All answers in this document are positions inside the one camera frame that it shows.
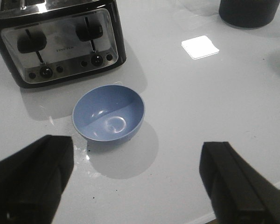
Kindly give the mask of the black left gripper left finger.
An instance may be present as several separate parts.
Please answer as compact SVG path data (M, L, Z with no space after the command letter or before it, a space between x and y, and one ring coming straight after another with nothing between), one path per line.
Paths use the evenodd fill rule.
M46 135L0 161L0 224L50 224L74 167L70 136Z

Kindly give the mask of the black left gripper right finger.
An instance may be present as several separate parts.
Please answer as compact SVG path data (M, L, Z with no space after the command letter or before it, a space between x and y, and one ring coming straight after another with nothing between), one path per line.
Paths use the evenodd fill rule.
M229 142L205 142L199 173L220 224L280 224L280 191Z

